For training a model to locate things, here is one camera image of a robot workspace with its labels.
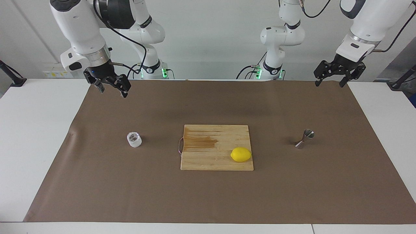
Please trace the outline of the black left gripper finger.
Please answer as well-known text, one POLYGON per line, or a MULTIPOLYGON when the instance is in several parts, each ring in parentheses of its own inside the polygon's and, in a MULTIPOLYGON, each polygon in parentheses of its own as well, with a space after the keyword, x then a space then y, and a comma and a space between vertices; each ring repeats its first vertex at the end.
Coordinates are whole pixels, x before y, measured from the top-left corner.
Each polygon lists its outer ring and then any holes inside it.
POLYGON ((339 86, 342 88, 344 87, 349 81, 357 80, 360 78, 361 74, 365 71, 366 65, 364 63, 358 64, 358 66, 354 69, 352 73, 349 71, 345 72, 345 76, 339 82, 339 86))
POLYGON ((338 75, 338 63, 321 61, 321 63, 314 70, 314 76, 317 79, 315 81, 315 86, 320 86, 325 78, 333 75, 338 75))

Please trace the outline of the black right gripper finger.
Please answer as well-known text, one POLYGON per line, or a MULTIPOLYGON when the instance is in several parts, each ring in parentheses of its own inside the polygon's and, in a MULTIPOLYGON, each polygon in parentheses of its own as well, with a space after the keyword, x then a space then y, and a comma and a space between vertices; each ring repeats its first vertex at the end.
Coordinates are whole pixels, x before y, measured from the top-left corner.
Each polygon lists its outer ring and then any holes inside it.
POLYGON ((100 93, 104 93, 105 88, 104 88, 103 83, 101 82, 100 79, 94 78, 88 70, 84 71, 84 77, 86 78, 87 82, 90 85, 93 85, 94 87, 96 87, 99 90, 100 93))
POLYGON ((112 86, 120 91, 123 98, 126 98, 128 96, 128 91, 131 88, 128 77, 125 74, 121 74, 114 76, 113 79, 112 86))

